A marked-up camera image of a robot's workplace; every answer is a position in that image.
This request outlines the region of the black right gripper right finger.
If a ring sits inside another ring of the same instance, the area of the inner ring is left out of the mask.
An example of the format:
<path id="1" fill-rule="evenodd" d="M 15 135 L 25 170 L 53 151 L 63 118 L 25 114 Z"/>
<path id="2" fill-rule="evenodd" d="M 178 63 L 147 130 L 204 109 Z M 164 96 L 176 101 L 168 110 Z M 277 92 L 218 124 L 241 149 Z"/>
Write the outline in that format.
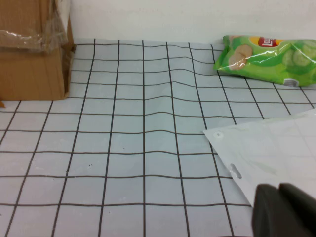
<path id="1" fill-rule="evenodd" d="M 289 202 L 302 225 L 316 236 L 316 199 L 289 183 L 282 183 L 279 191 Z"/>

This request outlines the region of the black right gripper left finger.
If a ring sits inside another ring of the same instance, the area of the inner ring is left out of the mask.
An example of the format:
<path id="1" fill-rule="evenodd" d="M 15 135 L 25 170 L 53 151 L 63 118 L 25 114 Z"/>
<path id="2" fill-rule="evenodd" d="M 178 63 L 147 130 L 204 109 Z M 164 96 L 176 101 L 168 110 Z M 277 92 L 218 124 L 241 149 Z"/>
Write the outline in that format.
<path id="1" fill-rule="evenodd" d="M 260 184 L 256 188 L 252 214 L 255 237 L 310 237 L 279 187 Z"/>

